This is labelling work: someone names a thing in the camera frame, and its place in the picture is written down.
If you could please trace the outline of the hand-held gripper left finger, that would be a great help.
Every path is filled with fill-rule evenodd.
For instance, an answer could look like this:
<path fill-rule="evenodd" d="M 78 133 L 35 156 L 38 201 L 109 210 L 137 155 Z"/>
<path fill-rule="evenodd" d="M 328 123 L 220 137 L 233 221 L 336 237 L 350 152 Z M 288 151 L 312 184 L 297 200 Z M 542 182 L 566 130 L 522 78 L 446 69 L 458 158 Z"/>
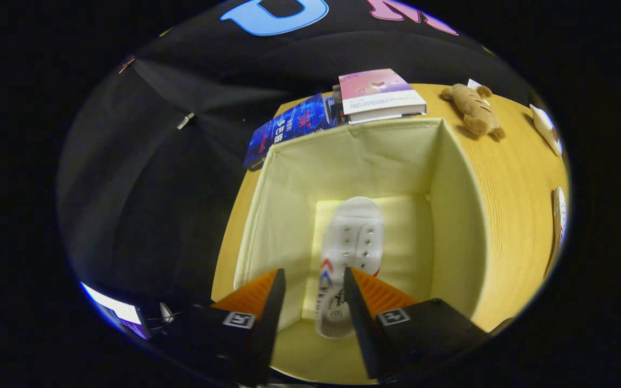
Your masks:
<path fill-rule="evenodd" d="M 274 269 L 218 302 L 193 304 L 158 330 L 155 350 L 207 385 L 264 385 L 285 291 L 285 271 Z"/>

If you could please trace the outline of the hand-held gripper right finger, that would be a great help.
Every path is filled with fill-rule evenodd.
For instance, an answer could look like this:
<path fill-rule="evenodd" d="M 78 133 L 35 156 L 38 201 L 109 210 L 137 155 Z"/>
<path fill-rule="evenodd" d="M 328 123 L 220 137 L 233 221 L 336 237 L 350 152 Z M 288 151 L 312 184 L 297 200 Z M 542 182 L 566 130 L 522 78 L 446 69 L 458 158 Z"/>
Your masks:
<path fill-rule="evenodd" d="M 359 268 L 346 268 L 343 287 L 371 379 L 426 380 L 489 339 L 441 298 L 418 301 Z"/>

